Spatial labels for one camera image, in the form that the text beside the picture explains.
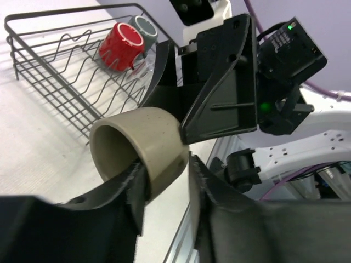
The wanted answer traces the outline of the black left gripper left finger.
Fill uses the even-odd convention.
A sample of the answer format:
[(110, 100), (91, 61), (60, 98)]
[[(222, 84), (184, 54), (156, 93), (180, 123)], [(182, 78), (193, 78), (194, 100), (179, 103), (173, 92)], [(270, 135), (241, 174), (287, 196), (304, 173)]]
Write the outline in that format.
[(133, 262), (149, 195), (145, 167), (67, 203), (1, 197), (1, 262)]

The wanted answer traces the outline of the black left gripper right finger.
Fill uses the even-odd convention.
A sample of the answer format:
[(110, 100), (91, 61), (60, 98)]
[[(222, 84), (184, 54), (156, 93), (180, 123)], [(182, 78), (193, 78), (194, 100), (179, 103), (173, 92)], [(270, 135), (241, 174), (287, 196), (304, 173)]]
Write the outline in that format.
[(189, 157), (199, 262), (350, 262), (350, 203), (255, 201)]

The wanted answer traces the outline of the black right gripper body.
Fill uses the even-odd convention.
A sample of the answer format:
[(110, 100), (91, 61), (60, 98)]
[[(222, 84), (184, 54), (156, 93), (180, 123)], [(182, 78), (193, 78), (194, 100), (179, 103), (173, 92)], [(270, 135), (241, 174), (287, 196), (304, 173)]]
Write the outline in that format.
[[(279, 23), (256, 35), (257, 129), (289, 135), (313, 112), (300, 85), (326, 66), (327, 60), (297, 18)], [(197, 79), (196, 39), (180, 48), (183, 83)]]

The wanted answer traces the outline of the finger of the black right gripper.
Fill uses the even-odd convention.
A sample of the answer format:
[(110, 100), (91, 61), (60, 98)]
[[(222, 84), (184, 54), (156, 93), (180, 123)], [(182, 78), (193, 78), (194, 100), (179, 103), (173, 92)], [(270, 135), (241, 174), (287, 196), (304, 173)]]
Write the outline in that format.
[(196, 36), (197, 79), (203, 85), (182, 121), (185, 144), (257, 130), (257, 41), (248, 14)]
[(158, 107), (182, 121), (203, 87), (202, 83), (178, 86), (173, 41), (156, 46), (154, 73), (140, 107)]

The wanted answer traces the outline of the beige ceramic cup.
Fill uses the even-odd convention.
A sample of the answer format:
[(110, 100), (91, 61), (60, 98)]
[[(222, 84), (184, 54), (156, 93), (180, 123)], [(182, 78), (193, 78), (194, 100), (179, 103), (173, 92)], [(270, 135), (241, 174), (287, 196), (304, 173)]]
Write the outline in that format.
[(104, 181), (139, 159), (149, 177), (153, 201), (184, 171), (189, 146), (182, 143), (180, 123), (157, 107), (141, 107), (96, 121), (89, 134), (94, 165)]

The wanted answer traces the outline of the red ceramic mug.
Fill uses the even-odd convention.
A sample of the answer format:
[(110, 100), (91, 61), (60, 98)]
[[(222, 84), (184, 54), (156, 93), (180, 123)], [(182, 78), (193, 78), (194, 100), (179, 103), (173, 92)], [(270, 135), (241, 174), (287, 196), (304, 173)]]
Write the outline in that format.
[(117, 22), (98, 49), (102, 61), (112, 70), (133, 68), (136, 57), (144, 51), (143, 36), (130, 24)]

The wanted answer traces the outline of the grey ceramic mug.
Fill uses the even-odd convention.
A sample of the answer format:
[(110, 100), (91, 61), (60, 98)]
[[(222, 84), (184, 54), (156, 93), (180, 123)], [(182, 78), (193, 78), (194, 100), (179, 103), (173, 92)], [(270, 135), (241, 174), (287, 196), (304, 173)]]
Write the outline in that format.
[(144, 16), (132, 16), (128, 22), (136, 28), (136, 30), (143, 36), (144, 39), (144, 53), (148, 53), (153, 44), (156, 43), (158, 38), (158, 31), (154, 24)]

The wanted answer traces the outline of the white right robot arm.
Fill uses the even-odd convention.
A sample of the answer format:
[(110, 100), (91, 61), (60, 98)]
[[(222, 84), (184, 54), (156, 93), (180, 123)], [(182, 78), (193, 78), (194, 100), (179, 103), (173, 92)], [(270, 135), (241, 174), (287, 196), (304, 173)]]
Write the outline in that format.
[(301, 92), (327, 60), (296, 18), (257, 35), (253, 17), (241, 14), (198, 33), (194, 44), (195, 50), (179, 51), (182, 86), (176, 83), (174, 43), (156, 46), (155, 72), (142, 102), (178, 121), (175, 135), (183, 145), (257, 129), (275, 136), (324, 129), (288, 144), (235, 153), (253, 166), (228, 168), (234, 187), (246, 191), (285, 171), (350, 160), (350, 108), (318, 94), (309, 104)]

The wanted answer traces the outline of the aluminium mounting rail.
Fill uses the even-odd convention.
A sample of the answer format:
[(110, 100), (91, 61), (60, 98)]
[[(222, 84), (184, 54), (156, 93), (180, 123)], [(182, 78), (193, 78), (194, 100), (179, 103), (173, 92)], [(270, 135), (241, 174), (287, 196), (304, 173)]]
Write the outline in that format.
[[(224, 166), (225, 158), (233, 151), (242, 150), (245, 144), (236, 136), (219, 138), (213, 145), (205, 164), (210, 171), (218, 171)], [(194, 249), (190, 207), (187, 207), (173, 241), (165, 256), (165, 263), (199, 262), (198, 252)]]

